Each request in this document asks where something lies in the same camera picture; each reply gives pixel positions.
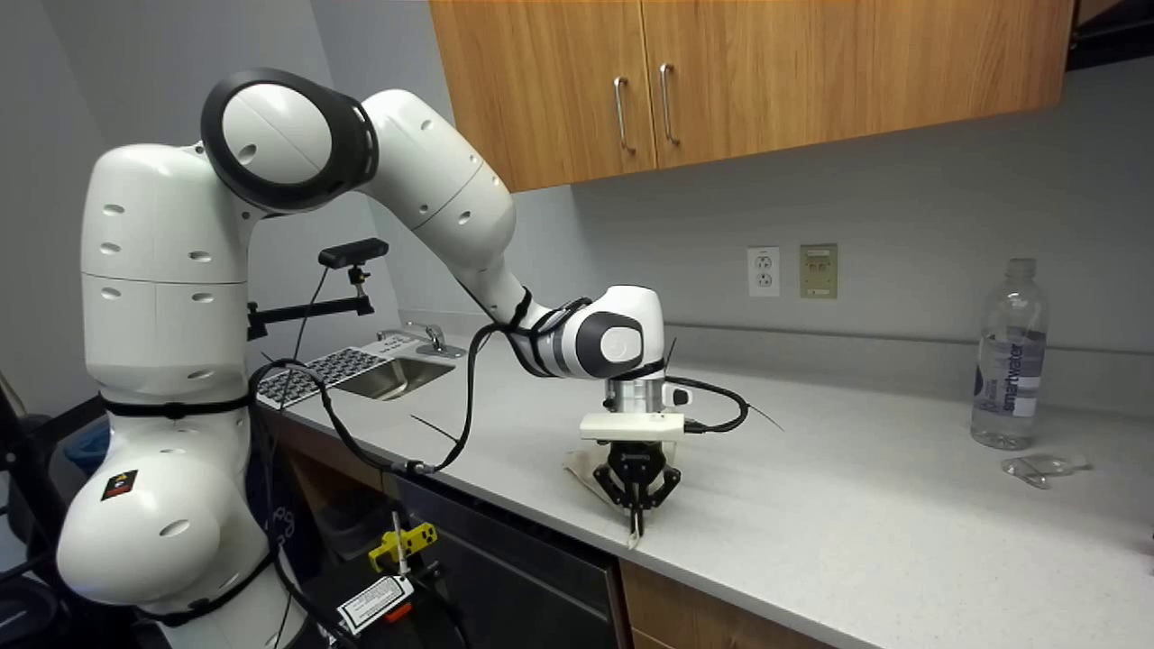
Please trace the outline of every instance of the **cabinet door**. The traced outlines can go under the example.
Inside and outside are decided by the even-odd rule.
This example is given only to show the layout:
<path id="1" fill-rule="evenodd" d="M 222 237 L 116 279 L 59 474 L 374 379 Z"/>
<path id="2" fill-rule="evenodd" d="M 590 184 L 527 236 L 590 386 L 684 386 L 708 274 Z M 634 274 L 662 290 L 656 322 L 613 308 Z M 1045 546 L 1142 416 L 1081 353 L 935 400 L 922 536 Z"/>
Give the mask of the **cabinet door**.
<path id="1" fill-rule="evenodd" d="M 638 4 L 660 165 L 1044 107 L 1071 33 L 1071 0 Z"/>
<path id="2" fill-rule="evenodd" d="M 634 0 L 432 0 L 432 26 L 459 131 L 507 189 L 656 165 Z"/>

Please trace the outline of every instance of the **cabinet handle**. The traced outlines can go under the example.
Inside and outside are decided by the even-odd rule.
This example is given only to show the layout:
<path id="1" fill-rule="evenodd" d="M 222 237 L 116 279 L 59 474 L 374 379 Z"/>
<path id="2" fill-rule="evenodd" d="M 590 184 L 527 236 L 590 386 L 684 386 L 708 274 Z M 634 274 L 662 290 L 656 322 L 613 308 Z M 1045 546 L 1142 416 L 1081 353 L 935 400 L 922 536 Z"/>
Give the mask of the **cabinet handle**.
<path id="1" fill-rule="evenodd" d="M 613 117 L 618 117 L 618 144 L 624 155 L 638 155 L 634 144 L 626 144 L 626 126 L 624 126 L 624 91 L 626 91 L 626 79 L 624 76 L 613 76 Z"/>
<path id="2" fill-rule="evenodd" d="M 660 101 L 662 101 L 662 141 L 683 148 L 677 138 L 677 67 L 672 63 L 656 65 Z"/>

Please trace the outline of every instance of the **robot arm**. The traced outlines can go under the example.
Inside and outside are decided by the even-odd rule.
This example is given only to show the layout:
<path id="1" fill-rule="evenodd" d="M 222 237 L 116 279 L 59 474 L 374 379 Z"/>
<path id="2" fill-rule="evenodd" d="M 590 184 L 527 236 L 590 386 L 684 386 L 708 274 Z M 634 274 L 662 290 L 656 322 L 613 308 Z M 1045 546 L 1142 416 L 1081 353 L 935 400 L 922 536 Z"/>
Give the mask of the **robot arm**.
<path id="1" fill-rule="evenodd" d="M 351 189 L 384 202 L 500 325 L 527 371 L 660 382 L 660 299 L 608 290 L 594 302 L 542 308 L 505 267 L 507 189 L 416 95 L 384 91 L 356 105 L 301 76 L 242 73 L 209 95 L 203 138 L 215 176 L 268 214 L 311 210 Z M 626 412 L 662 412 L 660 386 L 618 392 Z"/>

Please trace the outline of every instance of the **countertop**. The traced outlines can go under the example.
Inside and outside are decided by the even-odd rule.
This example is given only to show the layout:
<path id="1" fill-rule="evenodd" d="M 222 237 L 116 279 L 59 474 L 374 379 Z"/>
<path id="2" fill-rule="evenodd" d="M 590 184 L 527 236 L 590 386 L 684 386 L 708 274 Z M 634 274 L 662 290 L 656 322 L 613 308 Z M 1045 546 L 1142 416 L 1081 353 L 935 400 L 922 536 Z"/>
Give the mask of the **countertop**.
<path id="1" fill-rule="evenodd" d="M 831 647 L 1154 647 L 1154 423 L 1045 412 L 1036 452 L 1098 470 L 1036 492 L 998 470 L 1015 456 L 971 439 L 956 400 L 676 374 L 738 388 L 775 423 L 683 435 L 684 482 L 641 541 L 567 474 L 601 386 L 530 379 L 505 344 L 480 353 L 474 444 L 435 478 Z M 334 388 L 351 432 L 390 458 L 445 458 L 451 439 L 427 423 L 459 432 L 462 406 L 465 368 L 399 400 Z M 290 416 L 327 429 L 319 400 Z"/>

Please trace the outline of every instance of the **water bottle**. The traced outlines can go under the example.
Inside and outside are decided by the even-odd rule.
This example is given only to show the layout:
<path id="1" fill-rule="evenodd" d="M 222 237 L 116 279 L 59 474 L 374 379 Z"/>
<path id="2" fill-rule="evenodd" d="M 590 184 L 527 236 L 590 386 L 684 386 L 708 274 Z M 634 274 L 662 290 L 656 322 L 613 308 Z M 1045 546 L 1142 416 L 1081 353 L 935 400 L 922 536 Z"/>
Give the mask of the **water bottle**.
<path id="1" fill-rule="evenodd" d="M 1036 285 L 1036 260 L 1009 260 L 976 338 L 973 439 L 998 452 L 1036 444 L 1044 361 L 1045 297 Z"/>

